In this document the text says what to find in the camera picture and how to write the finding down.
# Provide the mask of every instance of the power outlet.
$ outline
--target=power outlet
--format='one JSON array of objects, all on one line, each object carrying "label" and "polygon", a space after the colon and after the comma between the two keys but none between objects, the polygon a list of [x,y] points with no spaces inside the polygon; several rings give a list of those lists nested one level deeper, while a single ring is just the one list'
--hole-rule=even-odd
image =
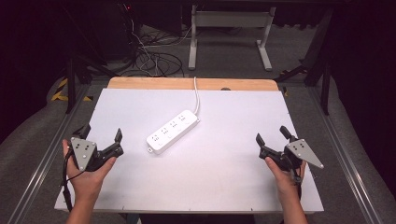
[{"label": "power outlet", "polygon": [[161,154],[200,120],[190,110],[184,110],[147,138],[148,151]]}]

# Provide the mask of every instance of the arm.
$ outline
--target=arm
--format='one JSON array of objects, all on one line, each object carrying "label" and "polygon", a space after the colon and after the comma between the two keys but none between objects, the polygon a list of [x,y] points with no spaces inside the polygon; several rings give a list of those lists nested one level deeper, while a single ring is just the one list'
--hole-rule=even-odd
[{"label": "arm", "polygon": [[[67,141],[62,141],[64,156],[68,151]],[[102,188],[103,180],[116,162],[116,158],[110,158],[100,169],[95,172],[85,172],[82,175],[70,180],[75,190],[75,205],[66,223],[90,223],[91,214],[99,192]],[[67,162],[67,176],[73,177],[80,173],[73,159]]]},{"label": "arm", "polygon": [[[305,224],[308,223],[305,213],[300,204],[297,186],[290,178],[290,173],[283,172],[277,167],[276,163],[269,157],[265,158],[265,162],[274,174],[276,179],[277,194],[280,204],[283,208],[283,218],[285,224]],[[303,161],[300,172],[301,177],[304,177],[306,162]]]}]

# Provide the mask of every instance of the white metal stand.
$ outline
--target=white metal stand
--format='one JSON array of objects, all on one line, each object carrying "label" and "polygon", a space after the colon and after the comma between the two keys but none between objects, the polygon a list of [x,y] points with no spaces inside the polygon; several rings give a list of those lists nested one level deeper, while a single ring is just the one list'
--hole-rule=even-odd
[{"label": "white metal stand", "polygon": [[265,43],[270,33],[275,10],[275,7],[271,7],[269,12],[196,11],[196,6],[192,6],[189,69],[195,69],[198,44],[196,39],[197,27],[265,27],[262,40],[257,40],[257,47],[262,56],[265,70],[272,71]]}]

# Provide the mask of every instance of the white board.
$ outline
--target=white board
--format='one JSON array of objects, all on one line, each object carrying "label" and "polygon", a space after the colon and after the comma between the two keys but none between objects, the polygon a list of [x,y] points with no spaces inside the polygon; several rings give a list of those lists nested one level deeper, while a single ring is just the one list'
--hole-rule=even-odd
[{"label": "white board", "polygon": [[[296,135],[280,91],[199,91],[200,123],[163,154],[147,151],[146,138],[185,109],[195,109],[194,91],[104,89],[87,140],[102,150],[123,139],[120,156],[105,179],[97,211],[138,213],[280,212],[271,171],[259,158],[256,135],[283,150],[281,125]],[[309,167],[305,212],[323,211]],[[66,209],[60,193],[56,209]]]}]

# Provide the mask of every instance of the forearm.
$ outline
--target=forearm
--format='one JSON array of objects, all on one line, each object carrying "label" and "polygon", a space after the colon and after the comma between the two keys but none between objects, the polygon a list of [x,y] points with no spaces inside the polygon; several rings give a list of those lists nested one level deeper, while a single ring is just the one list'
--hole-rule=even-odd
[{"label": "forearm", "polygon": [[281,204],[283,208],[283,219],[285,224],[308,223],[298,198],[281,200]]},{"label": "forearm", "polygon": [[67,224],[85,224],[91,222],[92,210],[95,202],[92,201],[76,201],[73,210],[67,219]]}]

